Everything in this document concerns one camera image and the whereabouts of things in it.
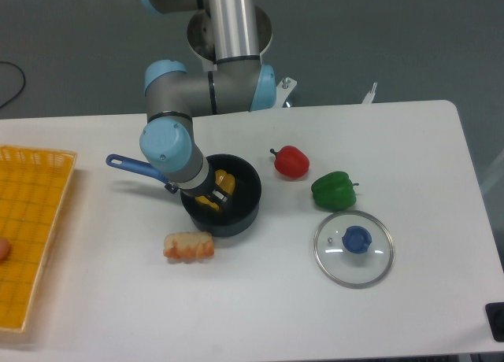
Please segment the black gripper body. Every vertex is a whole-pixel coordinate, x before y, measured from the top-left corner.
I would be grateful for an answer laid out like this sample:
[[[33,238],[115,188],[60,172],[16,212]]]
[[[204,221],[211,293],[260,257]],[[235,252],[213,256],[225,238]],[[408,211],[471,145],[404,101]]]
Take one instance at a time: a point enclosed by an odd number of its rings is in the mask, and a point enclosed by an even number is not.
[[[215,173],[214,172],[210,172],[199,185],[189,187],[189,188],[182,188],[181,185],[177,185],[177,186],[178,186],[178,190],[184,192],[187,196],[191,196],[194,198],[200,197],[200,196],[208,197],[208,195],[214,189],[219,188],[215,184]]]

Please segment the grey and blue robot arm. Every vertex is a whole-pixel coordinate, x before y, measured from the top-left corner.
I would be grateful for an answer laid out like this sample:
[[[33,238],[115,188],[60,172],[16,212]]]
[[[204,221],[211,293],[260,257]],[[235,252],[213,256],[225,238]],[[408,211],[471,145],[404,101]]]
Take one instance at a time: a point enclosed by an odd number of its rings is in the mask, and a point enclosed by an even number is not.
[[[191,197],[227,209],[232,200],[215,183],[212,165],[197,147],[197,116],[269,109],[275,74],[261,62],[253,0],[141,0],[155,13],[200,10],[209,17],[215,59],[208,72],[190,74],[178,61],[161,60],[145,72],[147,124],[140,149],[170,183]]]

